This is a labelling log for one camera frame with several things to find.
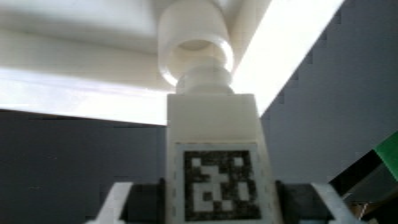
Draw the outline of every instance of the black and white pattern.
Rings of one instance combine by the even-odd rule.
[[[184,221],[261,219],[250,153],[184,151]]]

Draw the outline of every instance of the white ceiling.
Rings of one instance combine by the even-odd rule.
[[[232,88],[254,94],[261,115],[342,0],[213,2],[234,51]],[[0,108],[165,124],[174,87],[158,72],[156,24],[170,3],[0,0]]]
[[[0,27],[156,54],[163,9],[175,0],[1,0]],[[239,0],[214,1],[229,28]]]

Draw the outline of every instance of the white plastic part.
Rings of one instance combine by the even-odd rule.
[[[87,222],[87,224],[124,224],[124,221],[119,220],[119,217],[127,200],[127,192],[131,186],[133,183],[113,184],[95,220]]]
[[[177,80],[177,94],[232,94],[230,73],[213,58],[202,58]]]
[[[195,224],[280,224],[278,199],[254,96],[250,94],[191,94],[190,92],[186,94],[172,94],[166,98],[166,118],[165,223],[193,223],[190,220],[181,221],[181,217],[191,214],[186,213],[184,206],[181,205],[191,202],[191,199],[186,199],[184,193],[184,184],[191,184],[191,182],[181,179],[184,175],[181,172],[186,171],[181,168],[181,162],[188,161],[182,156],[184,151],[211,152],[238,149],[250,150],[255,155],[255,159],[252,158],[252,168],[257,168],[261,173],[254,177],[259,184],[257,191],[261,191],[255,199],[259,201],[259,208],[264,206],[266,209],[261,218],[245,220],[230,218],[225,220],[198,220]]]
[[[158,28],[158,68],[174,86],[200,57],[213,57],[230,72],[232,49],[220,10],[207,0],[179,0],[165,9]]]

